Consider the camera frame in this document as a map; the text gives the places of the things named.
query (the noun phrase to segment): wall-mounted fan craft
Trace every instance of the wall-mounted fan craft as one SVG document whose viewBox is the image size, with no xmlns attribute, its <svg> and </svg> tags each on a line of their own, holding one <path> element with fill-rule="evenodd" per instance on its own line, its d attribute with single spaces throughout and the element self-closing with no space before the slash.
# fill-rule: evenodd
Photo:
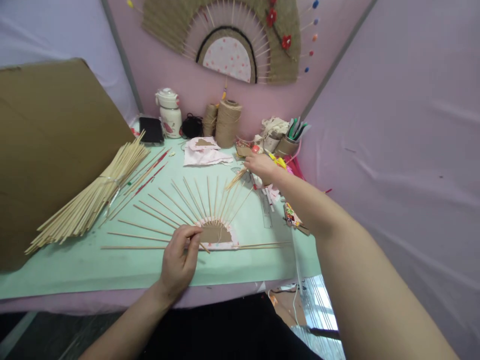
<svg viewBox="0 0 480 360">
<path fill-rule="evenodd" d="M 251 84 L 288 84 L 297 81 L 300 59 L 313 55 L 300 54 L 301 32 L 318 19 L 300 29 L 300 18 L 318 4 L 299 16 L 292 0 L 145 0 L 142 27 L 215 72 Z"/>
</svg>

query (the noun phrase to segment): red paper flower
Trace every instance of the red paper flower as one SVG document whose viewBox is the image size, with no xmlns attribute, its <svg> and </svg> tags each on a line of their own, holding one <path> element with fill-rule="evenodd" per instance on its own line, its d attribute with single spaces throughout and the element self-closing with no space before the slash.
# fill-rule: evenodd
<svg viewBox="0 0 480 360">
<path fill-rule="evenodd" d="M 290 45 L 292 45 L 292 36 L 291 35 L 284 35 L 282 42 L 281 42 L 281 47 L 284 48 L 285 50 L 290 49 Z"/>
<path fill-rule="evenodd" d="M 275 9 L 272 7 L 270 11 L 268 12 L 268 15 L 266 17 L 266 23 L 269 28 L 271 28 L 274 25 L 274 22 L 277 21 L 277 12 Z"/>
</svg>

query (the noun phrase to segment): pink fabric backdrop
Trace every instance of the pink fabric backdrop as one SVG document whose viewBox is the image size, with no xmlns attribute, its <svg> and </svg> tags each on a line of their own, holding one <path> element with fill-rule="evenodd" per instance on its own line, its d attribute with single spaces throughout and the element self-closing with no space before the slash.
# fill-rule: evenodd
<svg viewBox="0 0 480 360">
<path fill-rule="evenodd" d="M 378 1 L 308 114 L 299 159 L 462 359 L 480 354 L 479 35 L 478 0 Z"/>
<path fill-rule="evenodd" d="M 141 0 L 134 1 L 139 7 Z M 300 13 L 312 5 L 313 0 L 298 0 Z M 225 76 L 203 68 L 150 36 L 141 28 L 142 15 L 129 8 L 126 1 L 108 0 L 122 45 L 128 57 L 145 113 L 159 116 L 154 94 L 159 88 L 172 88 L 180 95 L 180 109 L 203 116 L 205 106 L 217 103 L 222 96 Z M 370 0 L 322 0 L 315 15 L 303 16 L 302 24 L 319 17 L 317 26 L 311 26 L 302 35 L 302 54 L 310 49 L 313 57 L 301 59 L 300 65 L 310 68 L 301 73 L 295 84 L 250 85 L 228 78 L 228 98 L 243 105 L 240 123 L 242 135 L 254 135 L 260 121 L 271 116 L 290 120 L 298 117 L 324 78 L 352 28 Z M 318 40 L 312 42 L 312 36 Z"/>
</svg>

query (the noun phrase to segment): polka dot fabric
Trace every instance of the polka dot fabric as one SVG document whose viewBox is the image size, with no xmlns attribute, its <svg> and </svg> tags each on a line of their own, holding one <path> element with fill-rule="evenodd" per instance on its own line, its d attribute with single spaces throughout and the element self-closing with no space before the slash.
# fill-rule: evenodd
<svg viewBox="0 0 480 360">
<path fill-rule="evenodd" d="M 233 37 L 215 40 L 206 51 L 203 66 L 246 83 L 252 76 L 247 50 Z"/>
</svg>

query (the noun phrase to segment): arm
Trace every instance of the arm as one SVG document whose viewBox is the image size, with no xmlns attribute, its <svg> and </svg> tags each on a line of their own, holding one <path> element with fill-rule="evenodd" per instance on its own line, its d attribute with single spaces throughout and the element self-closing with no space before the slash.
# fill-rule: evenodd
<svg viewBox="0 0 480 360">
<path fill-rule="evenodd" d="M 315 236 L 349 359 L 458 359 L 372 236 L 327 195 L 265 155 L 247 169 L 273 183 Z"/>
<path fill-rule="evenodd" d="M 86 359 L 136 359 L 157 324 L 189 286 L 197 268 L 200 233 L 196 226 L 180 226 L 163 253 L 160 279 L 80 357 Z M 187 239 L 188 253 L 184 254 Z"/>
</svg>

